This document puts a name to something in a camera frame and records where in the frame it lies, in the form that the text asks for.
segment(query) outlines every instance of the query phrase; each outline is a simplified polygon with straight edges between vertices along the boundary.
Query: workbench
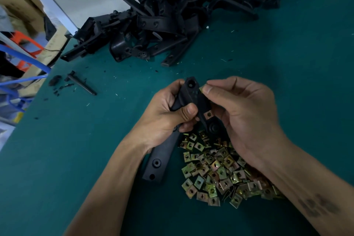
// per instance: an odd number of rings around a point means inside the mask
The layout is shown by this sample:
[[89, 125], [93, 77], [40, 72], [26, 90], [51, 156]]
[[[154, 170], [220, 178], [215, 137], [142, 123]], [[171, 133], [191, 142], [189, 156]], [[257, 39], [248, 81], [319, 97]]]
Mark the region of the workbench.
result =
[[[165, 56], [116, 63], [107, 46], [58, 60], [49, 78], [74, 70], [98, 95], [76, 84], [59, 96], [47, 82], [39, 90], [0, 152], [0, 234], [61, 235], [154, 93], [188, 76], [268, 85], [288, 137], [354, 184], [354, 0], [282, 0], [259, 16], [215, 11], [171, 68], [160, 66]], [[287, 200], [252, 197], [236, 210], [188, 199], [183, 166], [176, 148], [161, 185], [140, 168], [121, 235], [316, 235]]]

